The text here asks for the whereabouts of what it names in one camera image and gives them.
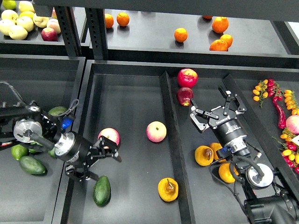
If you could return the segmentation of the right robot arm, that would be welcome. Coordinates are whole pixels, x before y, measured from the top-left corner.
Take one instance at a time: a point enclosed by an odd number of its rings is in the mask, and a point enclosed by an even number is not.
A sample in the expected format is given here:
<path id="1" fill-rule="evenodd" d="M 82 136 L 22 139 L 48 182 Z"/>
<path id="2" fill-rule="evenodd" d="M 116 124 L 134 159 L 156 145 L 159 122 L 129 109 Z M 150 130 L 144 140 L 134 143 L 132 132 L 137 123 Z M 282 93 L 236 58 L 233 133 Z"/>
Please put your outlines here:
<path id="1" fill-rule="evenodd" d="M 228 172 L 240 183 L 246 199 L 239 203 L 247 220 L 251 224 L 297 224 L 299 222 L 299 199 L 290 187 L 277 184 L 275 178 L 282 177 L 281 172 L 258 163 L 262 152 L 258 150 L 252 156 L 246 142 L 247 133 L 237 116 L 246 112 L 238 94 L 232 94 L 219 86 L 225 104 L 211 111 L 198 108 L 193 98 L 190 119 L 200 133 L 211 129 L 221 144 L 218 159 L 208 166 L 226 160 Z"/>

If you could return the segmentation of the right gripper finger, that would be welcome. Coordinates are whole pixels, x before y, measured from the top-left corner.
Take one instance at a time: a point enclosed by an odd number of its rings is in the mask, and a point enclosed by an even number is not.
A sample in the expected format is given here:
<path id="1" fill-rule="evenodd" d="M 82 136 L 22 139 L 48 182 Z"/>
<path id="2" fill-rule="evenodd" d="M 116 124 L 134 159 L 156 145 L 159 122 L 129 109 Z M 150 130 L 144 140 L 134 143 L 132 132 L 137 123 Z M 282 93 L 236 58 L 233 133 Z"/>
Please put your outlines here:
<path id="1" fill-rule="evenodd" d="M 238 94 L 233 94 L 231 91 L 225 90 L 224 87 L 221 85 L 218 86 L 218 90 L 220 91 L 221 95 L 225 98 L 223 110 L 224 115 L 228 115 L 231 101 L 235 102 L 237 106 L 237 110 L 235 111 L 236 115 L 244 114 L 246 112 L 246 106 Z"/>
<path id="2" fill-rule="evenodd" d="M 190 119 L 196 129 L 203 133 L 205 130 L 211 128 L 216 130 L 219 126 L 216 124 L 220 119 L 220 115 L 218 113 L 214 113 L 217 109 L 221 108 L 218 106 L 216 108 L 211 109 L 211 111 L 204 111 L 198 108 L 195 99 L 191 99 L 191 113 Z"/>

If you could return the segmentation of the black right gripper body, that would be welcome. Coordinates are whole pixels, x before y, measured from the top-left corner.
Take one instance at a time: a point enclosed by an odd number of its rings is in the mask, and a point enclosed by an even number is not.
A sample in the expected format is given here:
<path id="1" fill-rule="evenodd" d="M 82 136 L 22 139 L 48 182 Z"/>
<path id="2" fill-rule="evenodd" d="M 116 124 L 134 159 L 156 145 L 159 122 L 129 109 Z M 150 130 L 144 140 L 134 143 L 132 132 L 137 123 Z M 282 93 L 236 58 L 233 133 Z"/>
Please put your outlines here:
<path id="1" fill-rule="evenodd" d="M 229 109 L 227 114 L 224 114 L 223 106 L 218 106 L 211 112 L 219 118 L 209 119 L 209 126 L 219 143 L 223 147 L 230 147 L 234 155 L 249 156 L 250 151 L 245 143 L 247 133 L 238 120 L 236 112 Z"/>

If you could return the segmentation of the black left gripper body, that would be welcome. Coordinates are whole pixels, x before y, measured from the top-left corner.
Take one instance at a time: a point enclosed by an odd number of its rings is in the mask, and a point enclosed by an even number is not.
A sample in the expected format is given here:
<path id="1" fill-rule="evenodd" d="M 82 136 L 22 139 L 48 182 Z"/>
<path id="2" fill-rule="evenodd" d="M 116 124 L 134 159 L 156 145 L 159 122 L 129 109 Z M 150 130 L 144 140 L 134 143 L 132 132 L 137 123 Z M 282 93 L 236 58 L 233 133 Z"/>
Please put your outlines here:
<path id="1" fill-rule="evenodd" d="M 90 159 L 92 143 L 76 132 L 63 133 L 55 143 L 55 155 L 64 161 L 66 166 L 73 165 L 76 168 L 89 168 L 95 163 Z"/>

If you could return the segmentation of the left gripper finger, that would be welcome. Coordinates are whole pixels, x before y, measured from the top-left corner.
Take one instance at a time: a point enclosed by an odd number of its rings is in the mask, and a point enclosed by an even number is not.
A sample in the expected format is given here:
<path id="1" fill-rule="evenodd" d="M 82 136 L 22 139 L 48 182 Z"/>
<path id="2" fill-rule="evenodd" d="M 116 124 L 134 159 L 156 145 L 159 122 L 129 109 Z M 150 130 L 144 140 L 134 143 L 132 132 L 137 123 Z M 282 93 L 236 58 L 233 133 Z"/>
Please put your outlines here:
<path id="1" fill-rule="evenodd" d="M 98 159 L 112 157 L 116 161 L 122 162 L 118 150 L 119 146 L 114 141 L 108 139 L 105 136 L 100 136 L 100 138 L 91 147 L 90 159 L 93 161 L 97 161 Z"/>
<path id="2" fill-rule="evenodd" d="M 97 174 L 89 171 L 87 168 L 76 168 L 73 165 L 67 165 L 64 168 L 64 172 L 67 177 L 78 182 L 84 182 L 90 179 L 98 181 L 99 179 Z"/>

